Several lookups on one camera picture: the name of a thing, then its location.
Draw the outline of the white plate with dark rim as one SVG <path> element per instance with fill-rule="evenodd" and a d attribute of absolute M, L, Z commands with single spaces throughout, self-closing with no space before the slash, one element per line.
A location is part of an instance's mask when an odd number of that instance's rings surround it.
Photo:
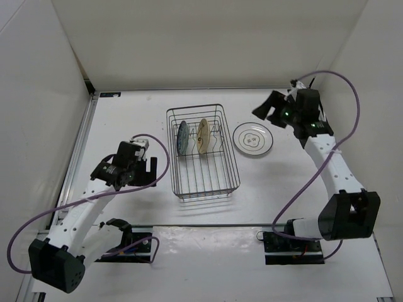
<path fill-rule="evenodd" d="M 232 134 L 235 148 L 249 157 L 262 157 L 273 147 L 273 134 L 265 126 L 256 122 L 246 122 L 238 125 Z"/>

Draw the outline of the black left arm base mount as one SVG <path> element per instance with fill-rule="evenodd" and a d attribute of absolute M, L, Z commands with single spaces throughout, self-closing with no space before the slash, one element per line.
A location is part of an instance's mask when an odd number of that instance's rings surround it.
<path fill-rule="evenodd" d="M 120 244 L 107 251 L 98 262 L 152 264 L 159 249 L 159 240 L 154 238 L 152 228 L 133 227 L 129 222 L 112 218 L 105 225 L 118 228 L 122 234 Z"/>

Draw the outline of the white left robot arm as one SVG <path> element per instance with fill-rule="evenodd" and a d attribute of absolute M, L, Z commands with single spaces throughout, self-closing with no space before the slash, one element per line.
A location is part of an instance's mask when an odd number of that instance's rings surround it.
<path fill-rule="evenodd" d="M 239 170 L 221 104 L 172 108 L 167 111 L 168 142 L 162 144 L 166 165 L 157 172 L 157 158 L 148 157 L 153 135 L 142 133 L 120 142 L 90 175 L 79 201 L 65 205 L 67 215 L 44 239 L 28 249 L 31 275 L 63 292 L 75 290 L 86 269 L 99 259 L 134 248 L 132 226 L 112 218 L 90 229 L 119 194 L 156 186 L 170 175 L 179 199 L 229 195 L 240 185 Z"/>

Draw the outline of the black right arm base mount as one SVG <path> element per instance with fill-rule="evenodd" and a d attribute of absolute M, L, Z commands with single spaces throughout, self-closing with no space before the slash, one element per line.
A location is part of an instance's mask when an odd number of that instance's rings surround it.
<path fill-rule="evenodd" d="M 291 240 L 264 230 L 256 234 L 263 243 L 267 266 L 324 264 L 324 255 L 319 241 Z"/>

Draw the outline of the green blue patterned plate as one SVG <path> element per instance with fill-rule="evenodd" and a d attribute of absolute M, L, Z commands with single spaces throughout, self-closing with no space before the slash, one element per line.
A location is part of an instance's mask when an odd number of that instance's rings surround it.
<path fill-rule="evenodd" d="M 189 127 L 187 122 L 182 121 L 179 125 L 176 139 L 176 150 L 179 155 L 185 155 L 188 148 Z"/>

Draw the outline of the cream beige plate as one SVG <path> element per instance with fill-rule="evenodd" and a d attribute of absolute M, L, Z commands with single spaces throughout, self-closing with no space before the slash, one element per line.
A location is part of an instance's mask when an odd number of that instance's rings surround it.
<path fill-rule="evenodd" d="M 210 126 L 205 118 L 201 119 L 198 125 L 196 142 L 198 153 L 205 154 L 210 142 Z"/>

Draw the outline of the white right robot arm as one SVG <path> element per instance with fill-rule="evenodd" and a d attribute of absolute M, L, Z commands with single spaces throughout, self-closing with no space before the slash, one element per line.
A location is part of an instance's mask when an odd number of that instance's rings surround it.
<path fill-rule="evenodd" d="M 302 148 L 317 167 L 329 201 L 316 218 L 288 221 L 283 245 L 292 252 L 306 241 L 347 240 L 371 236 L 380 207 L 380 196 L 367 191 L 350 171 L 339 151 L 339 143 L 329 123 L 320 120 L 320 94 L 315 89 L 299 89 L 294 96 L 273 91 L 253 110 L 261 120 L 280 128 L 290 126 Z"/>

